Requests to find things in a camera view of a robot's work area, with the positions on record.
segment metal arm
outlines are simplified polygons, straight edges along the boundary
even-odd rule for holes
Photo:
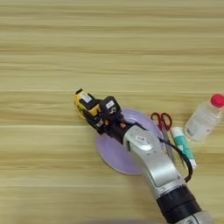
[[[201,211],[173,162],[163,153],[153,133],[138,126],[123,137],[123,145],[143,167],[143,174],[168,223],[213,224],[208,213]]]
[[[123,144],[143,167],[143,174],[166,221],[170,224],[213,224],[186,186],[153,133],[139,123],[125,121],[113,96],[97,100],[82,89],[75,94],[80,116],[97,130]]]

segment purple plate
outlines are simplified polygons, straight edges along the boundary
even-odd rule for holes
[[[128,122],[138,122],[157,137],[163,137],[158,126],[147,115],[132,109],[124,109],[122,114]],[[127,149],[115,139],[101,135],[95,143],[102,159],[116,171],[129,175],[142,174],[141,167],[133,161]]]

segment white bottle cap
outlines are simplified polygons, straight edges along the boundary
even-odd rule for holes
[[[171,134],[172,134],[173,138],[175,138],[175,137],[182,137],[184,135],[183,129],[180,128],[180,127],[171,128]]]

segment wooden table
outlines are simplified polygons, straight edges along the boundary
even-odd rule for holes
[[[105,165],[74,91],[171,114],[224,93],[224,2],[1,0],[0,223],[165,223],[141,177]],[[224,125],[192,144],[189,184],[224,222]]]

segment clear plastic bottle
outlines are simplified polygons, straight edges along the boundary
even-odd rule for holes
[[[224,96],[221,94],[214,94],[210,101],[199,105],[184,127],[186,137],[203,142],[221,121],[223,106]]]

